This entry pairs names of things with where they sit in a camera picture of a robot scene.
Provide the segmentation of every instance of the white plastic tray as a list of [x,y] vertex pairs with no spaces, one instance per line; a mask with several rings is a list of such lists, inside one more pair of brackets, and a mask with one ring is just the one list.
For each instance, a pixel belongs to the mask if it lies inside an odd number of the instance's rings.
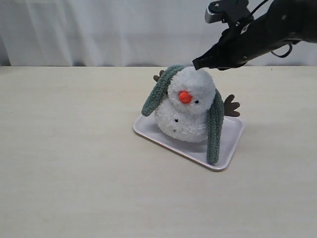
[[238,118],[225,117],[220,139],[219,161],[214,166],[207,163],[207,141],[189,143],[165,135],[157,126],[154,114],[149,117],[140,115],[133,124],[133,130],[140,136],[169,149],[214,172],[220,172],[229,166],[238,142],[244,130],[244,123]]

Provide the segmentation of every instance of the white backdrop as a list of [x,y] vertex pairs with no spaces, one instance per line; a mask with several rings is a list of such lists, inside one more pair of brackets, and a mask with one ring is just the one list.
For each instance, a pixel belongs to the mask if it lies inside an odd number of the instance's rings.
[[[210,1],[1,0],[0,58],[14,66],[191,64],[227,27],[205,23]],[[249,0],[249,9],[261,1]],[[249,63],[276,64],[317,65],[317,45],[300,43],[288,58],[267,54]]]

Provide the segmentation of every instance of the snowman plush toy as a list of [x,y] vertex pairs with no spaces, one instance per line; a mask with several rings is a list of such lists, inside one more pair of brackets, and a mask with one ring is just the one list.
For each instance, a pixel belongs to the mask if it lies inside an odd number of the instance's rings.
[[239,103],[224,102],[211,75],[193,66],[172,65],[154,76],[157,83],[142,108],[142,115],[152,113],[161,131],[181,141],[207,141],[207,162],[218,162],[224,116],[234,112]]

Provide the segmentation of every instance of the wooden table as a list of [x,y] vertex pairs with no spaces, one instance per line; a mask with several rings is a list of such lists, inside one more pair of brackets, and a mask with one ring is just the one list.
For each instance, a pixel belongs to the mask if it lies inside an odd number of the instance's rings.
[[0,68],[1,238],[315,238],[317,67],[210,70],[246,128],[213,173],[132,130],[164,68]]

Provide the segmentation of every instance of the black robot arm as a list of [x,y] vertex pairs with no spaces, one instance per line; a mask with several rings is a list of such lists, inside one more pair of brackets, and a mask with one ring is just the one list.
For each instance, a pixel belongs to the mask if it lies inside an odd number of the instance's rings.
[[218,43],[193,60],[196,70],[238,68],[286,45],[291,50],[301,41],[317,43],[317,0],[274,0],[256,20],[247,5],[248,0],[220,0],[208,6],[206,22],[222,21],[229,28]]

